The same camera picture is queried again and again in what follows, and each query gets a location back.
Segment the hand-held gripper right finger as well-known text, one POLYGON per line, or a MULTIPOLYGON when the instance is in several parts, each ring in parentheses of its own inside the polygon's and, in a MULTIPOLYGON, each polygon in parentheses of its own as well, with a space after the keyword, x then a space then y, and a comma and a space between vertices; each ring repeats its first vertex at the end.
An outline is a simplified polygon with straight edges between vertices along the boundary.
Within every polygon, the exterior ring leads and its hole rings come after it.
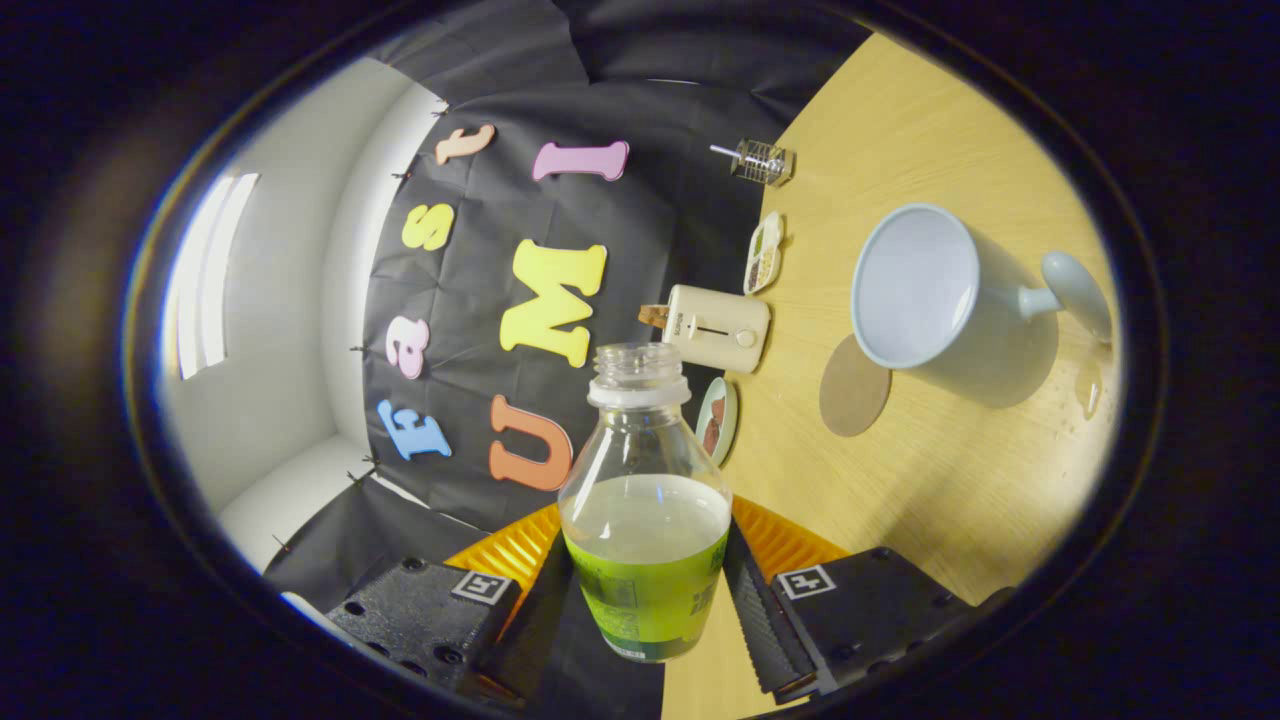
POLYGON ((890 547, 849 552, 744 497, 723 570, 756 680, 778 705, 863 694, 1012 593, 968 603, 890 547))

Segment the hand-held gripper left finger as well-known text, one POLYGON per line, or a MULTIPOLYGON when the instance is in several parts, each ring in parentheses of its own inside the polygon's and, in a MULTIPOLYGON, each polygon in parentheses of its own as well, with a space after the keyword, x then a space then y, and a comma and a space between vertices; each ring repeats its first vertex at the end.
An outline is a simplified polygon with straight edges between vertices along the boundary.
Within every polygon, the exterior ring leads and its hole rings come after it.
POLYGON ((573 564, 556 505, 444 562, 399 561, 326 614, 356 650, 480 702, 534 700, 573 564))

